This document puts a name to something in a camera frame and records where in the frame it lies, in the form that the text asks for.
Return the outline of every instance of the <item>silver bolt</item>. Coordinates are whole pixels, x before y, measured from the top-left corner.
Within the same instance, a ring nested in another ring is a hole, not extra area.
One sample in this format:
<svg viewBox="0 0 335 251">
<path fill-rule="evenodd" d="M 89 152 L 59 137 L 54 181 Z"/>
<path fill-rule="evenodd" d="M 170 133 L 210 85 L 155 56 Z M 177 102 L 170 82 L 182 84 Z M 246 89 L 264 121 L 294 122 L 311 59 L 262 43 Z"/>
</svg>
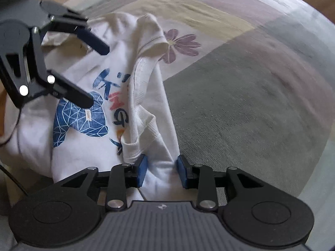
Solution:
<svg viewBox="0 0 335 251">
<path fill-rule="evenodd" d="M 33 32 L 34 34 L 37 34 L 39 31 L 40 31 L 40 30 L 39 30 L 39 28 L 38 28 L 37 26 L 35 26 L 35 27 L 32 28 L 32 32 Z"/>
<path fill-rule="evenodd" d="M 54 84 L 55 83 L 55 77 L 51 74 L 47 78 L 48 83 Z"/>
<path fill-rule="evenodd" d="M 22 85 L 20 88 L 19 88 L 19 92 L 22 96 L 26 96 L 28 95 L 28 87 L 26 85 Z"/>
<path fill-rule="evenodd" d="M 107 202 L 107 205 L 113 209 L 119 209 L 123 207 L 124 202 L 118 199 L 110 200 Z"/>
<path fill-rule="evenodd" d="M 203 200 L 200 202 L 200 206 L 204 209 L 213 209 L 216 207 L 216 203 L 212 200 Z"/>
</svg>

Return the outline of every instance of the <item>garment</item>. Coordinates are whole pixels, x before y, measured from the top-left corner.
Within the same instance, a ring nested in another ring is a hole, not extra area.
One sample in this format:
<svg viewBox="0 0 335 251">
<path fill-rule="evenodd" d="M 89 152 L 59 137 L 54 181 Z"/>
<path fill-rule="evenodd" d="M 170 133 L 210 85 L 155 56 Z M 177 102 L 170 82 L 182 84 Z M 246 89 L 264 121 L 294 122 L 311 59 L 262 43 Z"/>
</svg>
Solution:
<svg viewBox="0 0 335 251">
<path fill-rule="evenodd" d="M 94 105 L 81 109 L 52 96 L 26 104 L 2 149 L 3 162 L 28 165 L 59 181 L 89 166 L 108 171 L 134 163 L 144 153 L 148 170 L 141 195 L 132 190 L 129 200 L 193 199 L 175 170 L 178 142 L 157 64 L 168 44 L 155 17 L 112 13 L 89 25 L 110 46 L 110 53 L 90 51 L 62 74 L 90 93 Z M 61 53 L 48 67 L 57 70 L 57 61 L 64 59 Z M 8 98 L 5 136 L 17 114 Z"/>
</svg>

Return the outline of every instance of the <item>white logo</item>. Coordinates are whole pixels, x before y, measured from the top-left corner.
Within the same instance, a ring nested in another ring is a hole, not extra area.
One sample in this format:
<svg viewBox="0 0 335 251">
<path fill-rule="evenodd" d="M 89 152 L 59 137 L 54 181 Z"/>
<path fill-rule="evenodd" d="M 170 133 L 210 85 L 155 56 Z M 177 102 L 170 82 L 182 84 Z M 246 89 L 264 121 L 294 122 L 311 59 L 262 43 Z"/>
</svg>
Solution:
<svg viewBox="0 0 335 251">
<path fill-rule="evenodd" d="M 163 209 L 166 209 L 166 208 L 167 208 L 167 205 L 162 204 L 162 205 L 159 205 L 157 208 L 163 210 Z"/>
</svg>

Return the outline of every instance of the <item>ribbed gray surface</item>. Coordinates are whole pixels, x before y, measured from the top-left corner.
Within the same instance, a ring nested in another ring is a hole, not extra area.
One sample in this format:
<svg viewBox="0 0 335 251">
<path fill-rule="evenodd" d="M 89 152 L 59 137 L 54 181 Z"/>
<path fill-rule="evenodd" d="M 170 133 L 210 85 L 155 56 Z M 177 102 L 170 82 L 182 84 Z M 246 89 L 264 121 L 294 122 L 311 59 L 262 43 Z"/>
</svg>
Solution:
<svg viewBox="0 0 335 251">
<path fill-rule="evenodd" d="M 260 251 L 233 238 L 214 214 L 195 210 L 190 202 L 139 202 L 107 214 L 86 239 L 57 249 L 19 244 L 13 251 Z M 287 251 L 307 251 L 296 246 Z"/>
</svg>

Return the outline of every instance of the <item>flower print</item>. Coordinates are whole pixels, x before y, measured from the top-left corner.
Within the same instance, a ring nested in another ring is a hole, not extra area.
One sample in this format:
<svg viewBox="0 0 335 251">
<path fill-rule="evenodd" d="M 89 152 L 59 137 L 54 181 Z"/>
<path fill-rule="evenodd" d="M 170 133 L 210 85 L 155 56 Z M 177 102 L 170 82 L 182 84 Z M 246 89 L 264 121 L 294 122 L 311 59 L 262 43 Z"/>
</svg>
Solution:
<svg viewBox="0 0 335 251">
<path fill-rule="evenodd" d="M 163 61 L 167 64 L 171 64 L 175 61 L 175 50 L 177 50 L 179 53 L 183 55 L 188 56 L 197 56 L 199 55 L 199 52 L 194 50 L 195 48 L 198 48 L 201 46 L 200 43 L 197 43 L 195 40 L 196 35 L 194 34 L 187 34 L 185 36 L 182 36 L 178 39 L 178 30 L 177 29 L 170 29 L 167 32 L 164 32 L 165 38 L 169 44 L 169 49 L 167 52 L 160 58 L 160 60 L 163 59 Z"/>
</svg>

